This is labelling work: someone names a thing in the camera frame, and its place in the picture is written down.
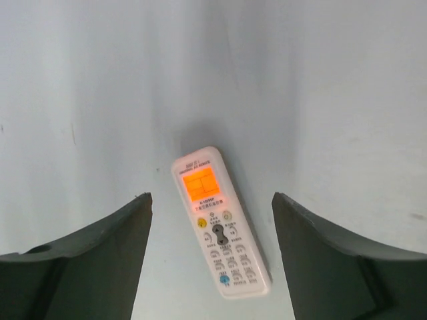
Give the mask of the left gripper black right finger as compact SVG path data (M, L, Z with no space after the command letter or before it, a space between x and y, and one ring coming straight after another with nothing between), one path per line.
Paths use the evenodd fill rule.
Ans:
M363 237L283 193L272 210L296 319L426 318L426 254Z

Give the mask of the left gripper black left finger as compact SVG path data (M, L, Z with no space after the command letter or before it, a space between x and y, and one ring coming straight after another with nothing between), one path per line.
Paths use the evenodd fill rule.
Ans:
M152 197L76 232L1 256L2 319L131 319Z

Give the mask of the white remote control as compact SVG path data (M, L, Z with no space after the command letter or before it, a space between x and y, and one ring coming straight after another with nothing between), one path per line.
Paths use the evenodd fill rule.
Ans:
M185 155L171 174L220 294L268 294L270 276L219 150L208 146Z

